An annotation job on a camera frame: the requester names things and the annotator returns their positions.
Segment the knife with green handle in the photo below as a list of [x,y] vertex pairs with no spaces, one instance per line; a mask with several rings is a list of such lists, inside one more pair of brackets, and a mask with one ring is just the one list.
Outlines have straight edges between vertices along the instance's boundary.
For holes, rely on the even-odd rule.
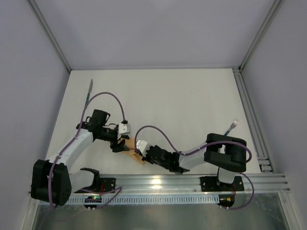
[[92,89],[93,89],[93,80],[91,79],[91,80],[90,80],[89,89],[88,89],[88,93],[87,93],[87,96],[86,96],[86,102],[85,102],[85,104],[88,104],[88,102],[89,102],[89,100],[90,100],[91,93],[92,93]]

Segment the orange cloth napkin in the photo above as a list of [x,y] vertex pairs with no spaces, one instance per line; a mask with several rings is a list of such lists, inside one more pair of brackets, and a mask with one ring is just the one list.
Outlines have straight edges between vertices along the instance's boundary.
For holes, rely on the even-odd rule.
[[130,139],[126,139],[125,140],[125,145],[128,147],[128,151],[125,151],[124,154],[126,154],[127,156],[129,156],[130,158],[132,158],[133,160],[135,160],[137,163],[139,163],[140,165],[144,165],[145,161],[142,160],[142,156],[139,155],[136,151],[135,151],[135,147],[134,147],[134,139],[130,138]]

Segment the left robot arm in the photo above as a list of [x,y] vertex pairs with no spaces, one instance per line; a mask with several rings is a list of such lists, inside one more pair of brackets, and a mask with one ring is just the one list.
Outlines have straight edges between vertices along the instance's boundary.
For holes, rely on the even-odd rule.
[[81,119],[77,133],[64,147],[46,160],[37,160],[33,166],[31,198],[63,206],[75,192],[102,192],[99,170],[81,168],[70,173],[79,156],[94,141],[109,142],[113,152],[129,151],[125,141],[129,139],[130,125],[127,120],[110,128],[110,114],[95,109],[91,116]]

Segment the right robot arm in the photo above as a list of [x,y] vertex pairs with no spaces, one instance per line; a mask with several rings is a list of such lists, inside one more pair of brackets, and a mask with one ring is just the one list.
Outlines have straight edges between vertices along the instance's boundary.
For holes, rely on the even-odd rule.
[[234,189],[237,173],[246,171],[246,163],[251,160],[247,142],[215,133],[207,135],[202,145],[184,152],[169,152],[144,140],[136,141],[136,150],[143,161],[156,164],[171,173],[183,174],[196,166],[210,163],[218,167],[216,184],[220,189]]

